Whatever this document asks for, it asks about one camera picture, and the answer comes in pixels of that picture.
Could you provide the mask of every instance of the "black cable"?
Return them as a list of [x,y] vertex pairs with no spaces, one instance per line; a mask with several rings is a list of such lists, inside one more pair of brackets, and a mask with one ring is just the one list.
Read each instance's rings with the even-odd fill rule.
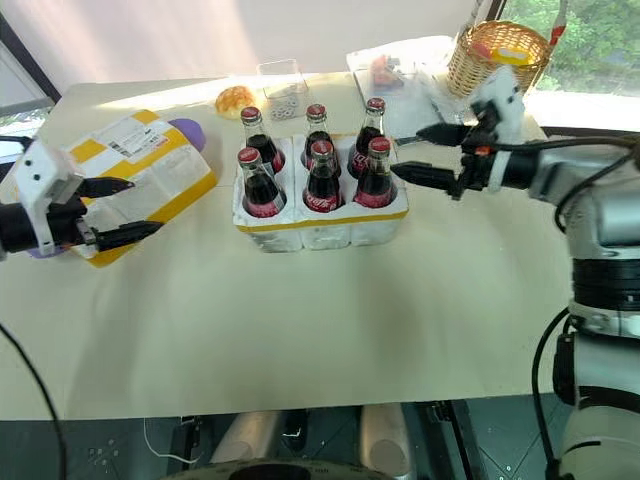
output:
[[562,200],[560,200],[558,202],[558,205],[556,206],[556,210],[555,210],[555,212],[553,214],[553,221],[556,224],[556,227],[558,227],[560,229],[560,231],[563,232],[563,233],[566,231],[566,229],[567,229],[566,226],[562,224],[562,212],[563,212],[564,208],[567,206],[567,204],[575,196],[577,196],[582,190],[590,187],[594,182],[596,182],[597,180],[600,180],[605,175],[607,175],[607,174],[613,172],[614,170],[620,168],[622,165],[627,163],[632,158],[633,158],[633,156],[631,154],[625,155],[624,157],[621,157],[620,159],[618,159],[615,162],[613,162],[611,165],[606,166],[605,168],[603,168],[602,170],[599,170],[598,172],[596,172],[595,174],[593,174],[590,177],[586,178],[582,182],[574,185],[565,194],[565,196],[562,197]]
[[553,447],[551,446],[551,438],[549,437],[549,429],[547,428],[547,422],[544,419],[544,412],[542,411],[542,401],[540,399],[540,388],[538,386],[538,371],[540,370],[540,359],[542,358],[542,352],[544,346],[549,340],[551,333],[560,324],[560,322],[569,315],[569,309],[564,308],[558,313],[551,323],[547,326],[546,330],[540,337],[536,353],[533,356],[533,365],[531,366],[531,390],[533,392],[533,408],[536,412],[536,420],[538,421],[538,429],[540,430],[540,439],[542,441],[542,448],[544,449],[544,455],[547,457],[547,464],[554,462]]
[[2,332],[5,337],[7,337],[7,340],[9,340],[9,343],[11,343],[14,346],[14,348],[18,351],[18,353],[22,357],[22,360],[24,361],[24,363],[27,365],[27,368],[31,372],[31,375],[33,375],[33,378],[38,384],[38,388],[40,388],[40,393],[42,393],[42,396],[44,397],[44,401],[46,402],[47,408],[49,409],[49,413],[51,414],[51,419],[53,420],[53,429],[55,430],[56,437],[58,439],[58,449],[59,449],[59,457],[60,457],[59,478],[60,480],[65,480],[67,478],[67,444],[65,442],[64,435],[62,434],[62,425],[60,424],[58,414],[56,413],[56,408],[54,407],[53,401],[51,400],[51,395],[49,395],[49,391],[47,390],[47,387],[42,381],[42,378],[40,378],[40,374],[38,373],[36,368],[33,366],[33,363],[31,363],[31,360],[27,356],[26,352],[24,351],[24,349],[22,348],[18,340],[16,340],[16,338],[11,334],[11,332],[9,332],[9,330],[6,329],[4,325],[2,325],[2,323],[0,323],[0,332]]
[[552,148],[577,147],[580,145],[614,145],[616,147],[633,148],[638,143],[637,138],[628,137],[582,137],[567,138],[563,140],[548,140],[510,145],[505,143],[474,143],[463,144],[464,146],[487,146],[493,150],[503,150],[505,152],[539,152]]
[[10,135],[0,135],[0,142],[15,142],[22,145],[23,150],[27,150],[33,143],[33,138],[31,137],[13,137]]

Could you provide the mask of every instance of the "plastic container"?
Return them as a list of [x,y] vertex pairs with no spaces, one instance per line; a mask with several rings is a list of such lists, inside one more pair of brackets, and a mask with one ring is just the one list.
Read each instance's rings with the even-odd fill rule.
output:
[[267,99],[271,120],[288,120],[305,115],[309,105],[309,87],[294,58],[261,63],[258,74]]
[[[304,135],[274,140],[287,157],[284,168],[276,174],[276,181],[287,195],[287,204],[278,215],[255,218],[244,210],[244,184],[242,174],[238,172],[234,184],[233,222],[263,251],[292,252],[301,248],[326,250],[348,245],[376,245],[395,236],[400,221],[409,212],[404,182],[392,174],[397,194],[386,207],[371,209],[355,203],[353,196],[358,181],[347,171],[347,158],[356,136],[331,134],[331,138],[342,169],[340,188],[344,199],[344,205],[332,212],[314,212],[302,200],[309,176],[309,171],[300,162],[306,140]],[[397,161],[393,149],[389,159],[391,164]]]

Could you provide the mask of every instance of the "yellow and white box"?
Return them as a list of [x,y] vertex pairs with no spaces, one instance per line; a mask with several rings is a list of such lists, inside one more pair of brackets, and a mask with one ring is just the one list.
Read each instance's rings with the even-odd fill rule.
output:
[[[149,110],[88,135],[68,151],[87,178],[118,177],[135,183],[110,197],[83,199],[87,224],[100,231],[139,220],[166,223],[218,182],[182,132]],[[73,248],[102,267],[132,246],[105,252],[85,245]]]

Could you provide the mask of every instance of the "white foam tray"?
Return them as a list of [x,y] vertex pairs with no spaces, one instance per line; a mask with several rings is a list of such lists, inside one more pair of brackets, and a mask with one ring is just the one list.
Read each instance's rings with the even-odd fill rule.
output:
[[[402,217],[409,210],[404,182],[394,175],[397,195],[386,207],[372,209],[355,203],[353,196],[358,181],[347,171],[347,158],[356,137],[332,135],[332,138],[342,170],[340,188],[344,204],[329,213],[314,212],[302,201],[309,175],[300,160],[305,144],[304,135],[275,140],[286,156],[284,168],[275,176],[287,196],[287,204],[278,215],[255,218],[244,210],[244,182],[238,167],[234,184],[233,221],[263,251],[291,252],[303,247],[325,250],[348,245],[375,245],[386,243],[394,237]],[[390,162],[396,162],[393,150]]]

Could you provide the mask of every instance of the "red bottle cap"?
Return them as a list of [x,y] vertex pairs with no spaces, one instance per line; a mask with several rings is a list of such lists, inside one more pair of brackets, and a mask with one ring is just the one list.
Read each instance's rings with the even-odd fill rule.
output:
[[262,114],[256,107],[245,107],[242,109],[242,112],[240,112],[240,118],[243,122],[251,122],[262,118]]
[[323,118],[327,114],[327,109],[324,105],[319,103],[314,103],[313,105],[309,105],[307,107],[307,118],[309,119],[320,119]]
[[369,150],[384,153],[391,150],[391,142],[385,137],[376,137],[369,142]]
[[333,152],[333,145],[326,140],[318,140],[311,145],[311,151],[317,155],[328,155]]
[[259,158],[260,152],[253,147],[246,147],[238,152],[238,161],[240,164],[255,162]]
[[384,112],[385,103],[382,98],[373,97],[367,100],[367,110],[374,112]]

